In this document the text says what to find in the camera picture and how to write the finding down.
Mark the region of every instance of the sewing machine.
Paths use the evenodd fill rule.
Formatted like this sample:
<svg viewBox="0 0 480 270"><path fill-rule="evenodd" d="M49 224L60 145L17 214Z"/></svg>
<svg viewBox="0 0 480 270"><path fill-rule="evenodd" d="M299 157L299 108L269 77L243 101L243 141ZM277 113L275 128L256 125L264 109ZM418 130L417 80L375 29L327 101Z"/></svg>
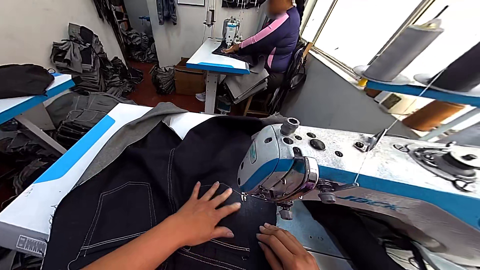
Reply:
<svg viewBox="0 0 480 270"><path fill-rule="evenodd" d="M222 38L231 46L233 42L237 41L237 34L240 29L240 20L230 17L223 21Z"/></svg>
<svg viewBox="0 0 480 270"><path fill-rule="evenodd" d="M368 211L456 264L480 266L480 149L301 126L294 118L254 135L241 190L292 219L294 200Z"/></svg>

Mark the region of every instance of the woman sewing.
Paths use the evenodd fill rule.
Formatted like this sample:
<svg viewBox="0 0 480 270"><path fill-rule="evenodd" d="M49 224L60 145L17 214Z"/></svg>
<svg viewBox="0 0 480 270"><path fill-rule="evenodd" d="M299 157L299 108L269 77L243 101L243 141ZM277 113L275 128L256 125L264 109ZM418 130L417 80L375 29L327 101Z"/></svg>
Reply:
<svg viewBox="0 0 480 270"><path fill-rule="evenodd" d="M300 15L291 0L268 0L267 16L270 18L257 34L235 44L223 53L239 55L265 56L265 69L270 74L267 93L273 93L280 87L287 71L292 52L300 34ZM205 92L197 94L197 99L205 101Z"/></svg>

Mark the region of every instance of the hand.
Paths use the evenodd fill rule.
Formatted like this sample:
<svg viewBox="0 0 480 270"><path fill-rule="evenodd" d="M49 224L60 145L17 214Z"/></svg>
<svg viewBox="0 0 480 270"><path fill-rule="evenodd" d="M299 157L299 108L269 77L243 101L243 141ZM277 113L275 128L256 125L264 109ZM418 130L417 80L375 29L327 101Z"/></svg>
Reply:
<svg viewBox="0 0 480 270"><path fill-rule="evenodd" d="M215 182L199 199L198 192L200 190L200 182L197 182L193 188L190 199L177 213L169 217L182 238L182 246L199 245L218 237L233 237L233 233L229 228L217 227L216 225L222 218L238 211L241 204L237 202L216 209L232 194L232 189L229 188L222 194L211 199L219 186L220 184Z"/></svg>
<svg viewBox="0 0 480 270"><path fill-rule="evenodd" d="M268 223L264 225L260 226L257 239L272 270L319 270L315 258L291 233Z"/></svg>
<svg viewBox="0 0 480 270"><path fill-rule="evenodd" d="M235 44L235 45L230 46L230 48L228 48L228 49L222 50L222 53L234 53L234 52L238 51L239 48L240 48L240 45Z"/></svg>

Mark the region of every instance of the jack logo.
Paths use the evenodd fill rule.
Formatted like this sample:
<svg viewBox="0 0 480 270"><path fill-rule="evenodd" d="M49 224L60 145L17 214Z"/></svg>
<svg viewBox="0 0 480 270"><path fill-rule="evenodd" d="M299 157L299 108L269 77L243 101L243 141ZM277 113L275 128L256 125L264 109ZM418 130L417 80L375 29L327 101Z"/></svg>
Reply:
<svg viewBox="0 0 480 270"><path fill-rule="evenodd" d="M381 208L388 208L388 209L391 209L393 211L396 211L397 209L409 209L409 208L406 208L406 207L396 206L394 204L389 204L389 203L386 203L386 202L373 201L373 200L370 200L370 199L365 199L365 198L360 198L360 197L355 197L355 196L347 196L347 197L338 197L337 196L337 198L342 199L342 200L349 200L349 201L352 201L352 202L365 203L365 204L368 204L368 205L371 205L371 206L378 206L378 207L381 207Z"/></svg>

